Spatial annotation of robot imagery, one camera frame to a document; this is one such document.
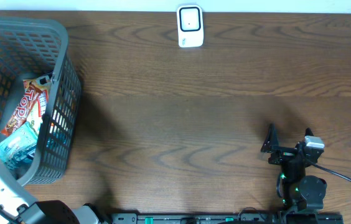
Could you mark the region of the white snack bag red label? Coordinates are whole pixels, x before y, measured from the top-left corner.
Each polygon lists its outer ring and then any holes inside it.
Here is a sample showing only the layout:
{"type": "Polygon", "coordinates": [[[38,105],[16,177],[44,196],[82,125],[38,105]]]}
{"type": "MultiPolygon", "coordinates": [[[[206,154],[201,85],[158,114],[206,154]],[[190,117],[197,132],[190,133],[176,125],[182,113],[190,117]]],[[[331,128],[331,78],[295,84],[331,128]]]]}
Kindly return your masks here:
{"type": "Polygon", "coordinates": [[[43,123],[42,116],[45,114],[49,101],[49,92],[52,84],[51,78],[51,74],[46,74],[39,78],[23,80],[25,90],[32,84],[42,91],[27,117],[27,122],[30,123],[36,134],[39,134],[40,126],[43,123]]]}

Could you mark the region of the brown chocolate bar wrapper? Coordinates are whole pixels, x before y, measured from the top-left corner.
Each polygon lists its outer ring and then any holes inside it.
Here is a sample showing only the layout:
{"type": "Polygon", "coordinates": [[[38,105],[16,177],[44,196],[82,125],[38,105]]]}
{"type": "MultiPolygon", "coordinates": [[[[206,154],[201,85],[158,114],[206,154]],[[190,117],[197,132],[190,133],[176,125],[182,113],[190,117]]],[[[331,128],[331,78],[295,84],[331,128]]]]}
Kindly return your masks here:
{"type": "Polygon", "coordinates": [[[19,129],[27,121],[27,117],[41,93],[42,91],[32,84],[29,85],[28,89],[24,89],[22,98],[14,108],[6,125],[0,130],[0,133],[4,136],[10,136],[14,131],[19,129]]]}

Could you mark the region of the teal wet wipes pack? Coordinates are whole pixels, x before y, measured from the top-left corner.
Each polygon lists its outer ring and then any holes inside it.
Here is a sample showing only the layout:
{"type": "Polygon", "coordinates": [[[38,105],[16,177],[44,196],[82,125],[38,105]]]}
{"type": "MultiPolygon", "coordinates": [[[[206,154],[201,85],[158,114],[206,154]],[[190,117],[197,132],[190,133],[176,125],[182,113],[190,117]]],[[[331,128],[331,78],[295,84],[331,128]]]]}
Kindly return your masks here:
{"type": "Polygon", "coordinates": [[[26,121],[19,129],[0,142],[0,160],[9,170],[30,164],[34,159],[38,136],[30,122],[26,121]]]}

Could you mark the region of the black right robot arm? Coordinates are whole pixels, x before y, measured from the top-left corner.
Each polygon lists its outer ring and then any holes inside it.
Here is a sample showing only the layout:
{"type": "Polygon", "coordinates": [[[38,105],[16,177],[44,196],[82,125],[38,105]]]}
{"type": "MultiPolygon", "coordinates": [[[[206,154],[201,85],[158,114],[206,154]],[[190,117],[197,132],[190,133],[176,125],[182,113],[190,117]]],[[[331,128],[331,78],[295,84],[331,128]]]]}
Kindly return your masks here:
{"type": "Polygon", "coordinates": [[[261,152],[270,154],[269,164],[281,167],[277,195],[282,198],[285,208],[293,213],[316,212],[324,207],[327,182],[306,174],[306,168],[317,163],[324,147],[322,139],[313,135],[310,128],[294,147],[280,146],[275,126],[269,125],[261,152]]]}

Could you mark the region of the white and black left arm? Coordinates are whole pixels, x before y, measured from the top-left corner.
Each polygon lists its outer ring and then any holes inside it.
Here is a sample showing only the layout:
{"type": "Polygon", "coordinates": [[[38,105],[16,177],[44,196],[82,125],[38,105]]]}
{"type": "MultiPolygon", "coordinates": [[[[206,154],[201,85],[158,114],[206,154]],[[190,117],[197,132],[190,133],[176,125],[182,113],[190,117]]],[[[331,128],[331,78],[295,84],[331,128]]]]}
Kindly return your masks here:
{"type": "Polygon", "coordinates": [[[91,205],[71,209],[59,200],[39,201],[24,189],[0,160],[0,223],[104,223],[91,205]]]}

